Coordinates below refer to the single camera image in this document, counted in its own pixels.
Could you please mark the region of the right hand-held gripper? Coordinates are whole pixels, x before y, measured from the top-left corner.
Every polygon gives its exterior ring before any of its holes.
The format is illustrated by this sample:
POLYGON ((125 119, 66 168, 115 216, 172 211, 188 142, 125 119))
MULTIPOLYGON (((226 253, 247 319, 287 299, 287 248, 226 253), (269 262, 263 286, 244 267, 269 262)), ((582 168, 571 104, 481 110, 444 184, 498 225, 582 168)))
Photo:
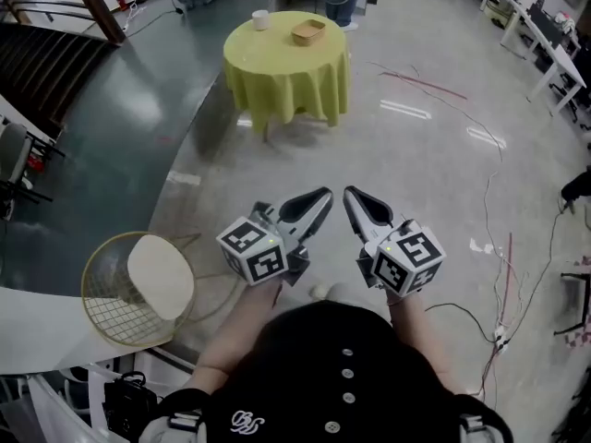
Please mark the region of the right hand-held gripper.
POLYGON ((392 209, 355 186, 344 189, 343 204, 354 233, 365 243, 356 263, 368 288, 405 298, 434 280, 446 253, 427 226, 409 219, 383 233, 392 225, 392 209))

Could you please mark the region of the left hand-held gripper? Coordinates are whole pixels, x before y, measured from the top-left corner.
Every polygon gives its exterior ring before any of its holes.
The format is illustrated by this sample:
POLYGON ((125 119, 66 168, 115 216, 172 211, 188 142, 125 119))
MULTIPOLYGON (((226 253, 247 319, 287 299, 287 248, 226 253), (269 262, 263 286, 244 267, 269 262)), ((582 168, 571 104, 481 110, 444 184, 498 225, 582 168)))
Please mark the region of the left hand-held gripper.
POLYGON ((294 285, 308 269, 304 243, 314 236, 332 208, 326 187, 291 198, 281 207, 257 202, 216 236, 233 272, 248 285, 278 278, 294 285))

